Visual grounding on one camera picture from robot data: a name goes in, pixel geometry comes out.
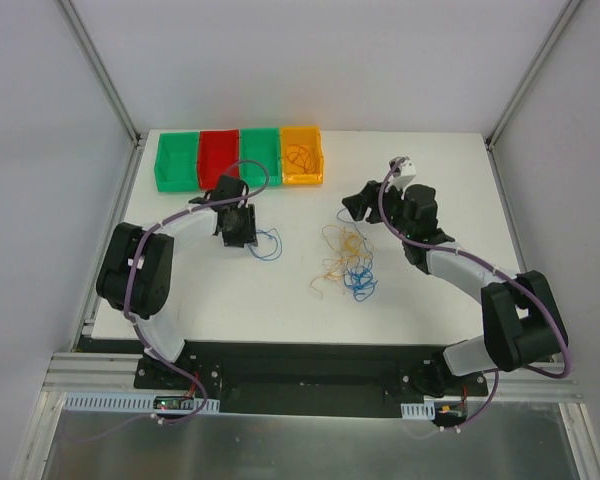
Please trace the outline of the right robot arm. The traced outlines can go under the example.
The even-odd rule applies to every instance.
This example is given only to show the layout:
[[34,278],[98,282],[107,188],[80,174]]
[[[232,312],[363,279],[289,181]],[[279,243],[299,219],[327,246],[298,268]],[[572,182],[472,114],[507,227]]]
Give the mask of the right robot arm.
[[411,265],[447,281],[481,307],[482,334],[435,352],[414,370],[416,391],[441,398],[470,375],[533,369],[537,361],[566,354],[568,334],[547,278],[535,270],[506,273],[464,251],[438,225],[434,188],[383,188],[370,181],[342,204],[354,221],[387,226],[401,239]]

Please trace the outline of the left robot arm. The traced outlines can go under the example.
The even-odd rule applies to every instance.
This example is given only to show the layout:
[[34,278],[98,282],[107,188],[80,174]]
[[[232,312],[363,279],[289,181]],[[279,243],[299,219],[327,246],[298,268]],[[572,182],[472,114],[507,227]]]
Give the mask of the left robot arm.
[[185,346],[175,317],[166,312],[176,255],[212,236],[224,246],[257,243],[255,206],[249,186],[222,175],[212,190],[186,207],[147,227],[128,222],[112,233],[96,280],[97,295],[123,313],[150,357],[160,360],[156,375],[168,388],[184,387],[190,363],[180,355]]

